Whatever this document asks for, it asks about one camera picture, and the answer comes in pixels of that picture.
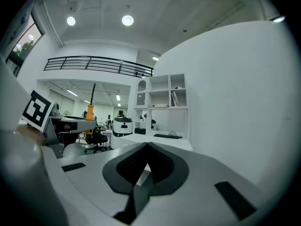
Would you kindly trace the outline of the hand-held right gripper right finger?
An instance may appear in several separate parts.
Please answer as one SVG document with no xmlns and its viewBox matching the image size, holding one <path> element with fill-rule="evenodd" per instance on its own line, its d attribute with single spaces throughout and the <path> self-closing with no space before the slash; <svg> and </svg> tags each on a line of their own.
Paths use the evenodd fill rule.
<svg viewBox="0 0 301 226">
<path fill-rule="evenodd" d="M 134 226 L 257 226 L 276 204 L 253 183 L 220 161 L 173 146 L 160 145 L 183 158 L 189 167 L 185 183 L 172 195 L 151 197 Z M 239 220 L 215 184 L 229 182 L 256 211 Z"/>
</svg>

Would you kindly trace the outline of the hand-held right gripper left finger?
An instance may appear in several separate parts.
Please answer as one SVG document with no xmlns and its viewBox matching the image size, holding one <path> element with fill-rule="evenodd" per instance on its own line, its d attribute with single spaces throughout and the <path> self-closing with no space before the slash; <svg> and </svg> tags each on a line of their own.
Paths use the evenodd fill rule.
<svg viewBox="0 0 301 226">
<path fill-rule="evenodd" d="M 79 162 L 85 164 L 83 168 L 66 172 L 66 176 L 79 193 L 100 211 L 102 225 L 122 225 L 113 216 L 124 210 L 128 200 L 127 195 L 116 193 L 110 188 L 103 178 L 103 167 L 108 161 L 139 145 L 140 143 L 134 143 L 108 152 L 59 159 L 62 166 Z"/>
</svg>

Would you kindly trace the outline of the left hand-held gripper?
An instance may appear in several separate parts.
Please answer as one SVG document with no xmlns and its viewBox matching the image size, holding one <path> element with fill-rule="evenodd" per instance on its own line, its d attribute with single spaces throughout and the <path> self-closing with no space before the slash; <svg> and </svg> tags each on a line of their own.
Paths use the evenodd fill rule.
<svg viewBox="0 0 301 226">
<path fill-rule="evenodd" d="M 40 147 L 16 129 L 30 95 L 0 60 L 0 224 L 66 226 Z"/>
</svg>

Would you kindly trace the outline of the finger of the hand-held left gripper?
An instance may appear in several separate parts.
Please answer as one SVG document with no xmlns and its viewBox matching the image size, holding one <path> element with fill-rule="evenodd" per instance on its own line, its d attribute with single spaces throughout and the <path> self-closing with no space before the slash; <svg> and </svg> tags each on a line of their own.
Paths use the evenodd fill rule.
<svg viewBox="0 0 301 226">
<path fill-rule="evenodd" d="M 55 127 L 56 134 L 71 133 L 77 134 L 84 131 L 92 130 L 96 127 L 96 121 L 86 120 L 82 117 L 75 116 L 59 116 L 50 117 Z"/>
</svg>

